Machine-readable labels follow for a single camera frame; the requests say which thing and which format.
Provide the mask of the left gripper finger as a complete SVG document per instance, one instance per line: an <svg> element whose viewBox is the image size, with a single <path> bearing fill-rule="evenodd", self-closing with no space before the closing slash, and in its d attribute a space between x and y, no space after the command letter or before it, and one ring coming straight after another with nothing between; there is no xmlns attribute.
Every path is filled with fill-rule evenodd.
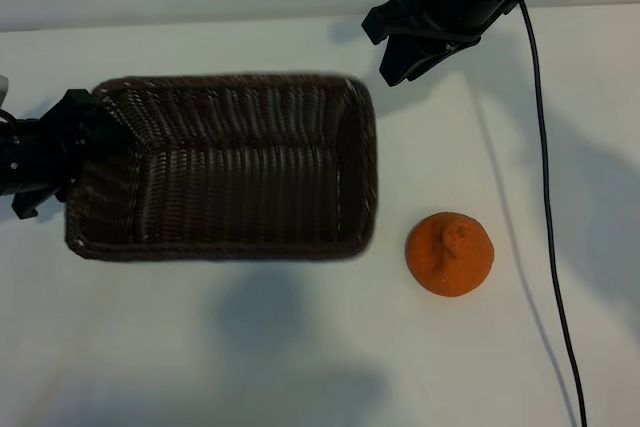
<svg viewBox="0 0 640 427"><path fill-rule="evenodd" d="M92 148L128 148L134 144L132 131L93 98L84 107L81 131Z"/></svg>

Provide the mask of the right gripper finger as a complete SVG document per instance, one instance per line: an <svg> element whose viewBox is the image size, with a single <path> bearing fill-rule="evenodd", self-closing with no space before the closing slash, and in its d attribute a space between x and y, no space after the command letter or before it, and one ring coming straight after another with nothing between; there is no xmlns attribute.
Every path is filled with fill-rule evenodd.
<svg viewBox="0 0 640 427"><path fill-rule="evenodd" d="M414 81L456 53L459 48L460 44L452 41L391 35L379 72L390 87L405 80Z"/></svg>
<svg viewBox="0 0 640 427"><path fill-rule="evenodd" d="M374 45L392 35L458 44L481 38L480 30L456 30L437 20L421 0L389 0L373 7L361 26Z"/></svg>

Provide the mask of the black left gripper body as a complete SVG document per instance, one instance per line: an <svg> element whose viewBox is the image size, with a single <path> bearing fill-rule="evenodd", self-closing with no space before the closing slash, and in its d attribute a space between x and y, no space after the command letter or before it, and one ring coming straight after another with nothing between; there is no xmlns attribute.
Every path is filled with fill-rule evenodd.
<svg viewBox="0 0 640 427"><path fill-rule="evenodd" d="M38 215L52 196L61 202L95 135L99 106L90 93L71 89L40 118L1 111L1 194L11 195L20 219Z"/></svg>

